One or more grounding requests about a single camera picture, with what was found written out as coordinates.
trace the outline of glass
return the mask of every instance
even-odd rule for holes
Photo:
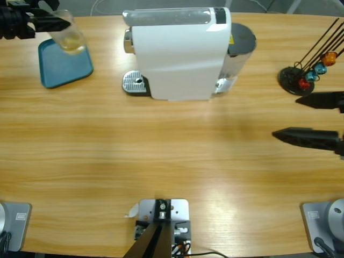
[[[70,22],[70,26],[62,31],[49,32],[53,40],[69,55],[76,55],[86,49],[86,39],[76,26],[73,16],[68,10],[57,10],[53,15]]]

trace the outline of blue tray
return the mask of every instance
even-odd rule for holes
[[[53,39],[38,47],[39,69],[44,87],[53,89],[92,74],[93,65],[87,49],[78,55],[68,55]]]

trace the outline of table surface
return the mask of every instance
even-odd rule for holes
[[[257,49],[234,88],[209,101],[131,97],[136,69],[123,50],[120,16],[77,18],[94,63],[83,80],[40,84],[37,47],[48,39],[0,41],[0,199],[33,206],[23,250],[123,256],[145,198],[190,203],[193,252],[229,256],[309,252],[304,202],[344,197],[344,162],[332,152],[285,144],[289,126],[338,131],[337,110],[294,103],[277,73],[298,61],[334,17],[233,14]],[[316,91],[343,90],[344,59]]]

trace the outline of orange capsule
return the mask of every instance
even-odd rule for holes
[[[300,88],[303,90],[307,90],[311,86],[311,84],[308,81],[306,81],[305,78],[301,78],[298,81],[298,83],[299,83]]]
[[[335,64],[336,58],[336,52],[327,52],[325,55],[322,56],[321,61],[325,66],[332,66]]]

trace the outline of label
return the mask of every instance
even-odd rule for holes
[[[16,220],[26,220],[27,213],[17,213]]]
[[[320,218],[319,212],[318,211],[309,211],[308,212],[308,217],[310,219],[319,219]]]
[[[230,45],[234,45],[234,38],[233,38],[233,35],[231,35],[231,37],[230,37]]]

